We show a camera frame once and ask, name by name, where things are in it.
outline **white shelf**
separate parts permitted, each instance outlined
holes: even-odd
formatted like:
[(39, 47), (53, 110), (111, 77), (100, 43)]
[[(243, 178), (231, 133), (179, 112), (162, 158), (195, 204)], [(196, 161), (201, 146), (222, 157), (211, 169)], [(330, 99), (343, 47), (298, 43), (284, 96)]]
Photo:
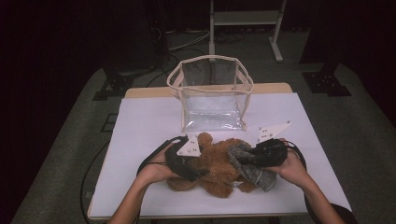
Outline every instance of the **white shelf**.
[(278, 10), (215, 12), (214, 25), (276, 24)]

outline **dark background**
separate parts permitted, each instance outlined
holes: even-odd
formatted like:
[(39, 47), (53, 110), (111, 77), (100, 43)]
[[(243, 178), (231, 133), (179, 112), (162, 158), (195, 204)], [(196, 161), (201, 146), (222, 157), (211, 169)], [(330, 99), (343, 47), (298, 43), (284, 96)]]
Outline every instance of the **dark background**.
[[(132, 69), (158, 65), (166, 58), (166, 45), (154, 41), (150, 28), (208, 29), (209, 1), (8, 0), (0, 4), (5, 102), (0, 223), (8, 223), (91, 75), (109, 60)], [(216, 1), (218, 10), (268, 7), (277, 8), (276, 1)], [(311, 28), (302, 63), (326, 62), (335, 50), (339, 62), (359, 75), (393, 124), (395, 8), (394, 1), (385, 0), (289, 0), (282, 23), (283, 30)]]

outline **human hand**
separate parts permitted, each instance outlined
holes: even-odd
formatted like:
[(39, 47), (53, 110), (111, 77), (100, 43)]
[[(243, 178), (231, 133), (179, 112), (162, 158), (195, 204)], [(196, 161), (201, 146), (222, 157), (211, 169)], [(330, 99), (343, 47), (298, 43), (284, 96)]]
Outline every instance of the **human hand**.
[(169, 144), (160, 151), (137, 175), (135, 181), (139, 181), (145, 185), (160, 182), (170, 177), (179, 177), (166, 166), (165, 151), (172, 146)]
[(288, 157), (285, 161), (279, 166), (267, 167), (264, 170), (273, 171), (280, 175), (280, 177), (284, 178), (291, 184), (295, 184), (296, 186), (303, 188), (306, 185), (310, 184), (313, 179), (308, 174), (303, 164), (300, 161), (297, 153), (292, 149), (288, 149)]

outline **teddy bear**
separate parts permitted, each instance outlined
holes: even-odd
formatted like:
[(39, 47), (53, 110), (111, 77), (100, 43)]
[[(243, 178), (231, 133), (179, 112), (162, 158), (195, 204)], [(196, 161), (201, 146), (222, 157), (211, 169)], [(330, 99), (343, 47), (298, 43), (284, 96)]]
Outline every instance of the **teddy bear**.
[(179, 177), (169, 178), (166, 183), (170, 189), (185, 191), (200, 186), (213, 196), (228, 198), (235, 187), (246, 193), (256, 189), (258, 187), (257, 176), (267, 175), (272, 179), (270, 182), (275, 182), (275, 173), (264, 171), (265, 175), (262, 175), (262, 171), (259, 171), (260, 173), (254, 175), (254, 178), (249, 178), (245, 171), (249, 171), (252, 167), (235, 164), (230, 149), (250, 148), (245, 141), (229, 138), (213, 143), (213, 137), (209, 133), (200, 133), (197, 139), (201, 156), (189, 160), (188, 164), (196, 170), (206, 171), (205, 175), (192, 182)]

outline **person's right hand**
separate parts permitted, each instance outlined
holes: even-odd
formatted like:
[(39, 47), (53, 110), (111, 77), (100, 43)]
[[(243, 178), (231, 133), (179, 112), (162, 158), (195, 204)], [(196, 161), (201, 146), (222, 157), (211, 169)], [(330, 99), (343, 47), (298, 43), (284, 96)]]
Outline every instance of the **person's right hand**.
[(279, 166), (267, 167), (265, 170), (273, 171), (280, 175), (291, 184), (295, 184), (300, 188), (305, 187), (312, 181), (311, 176), (305, 170), (303, 164), (300, 162), (297, 154), (288, 149), (288, 157)]

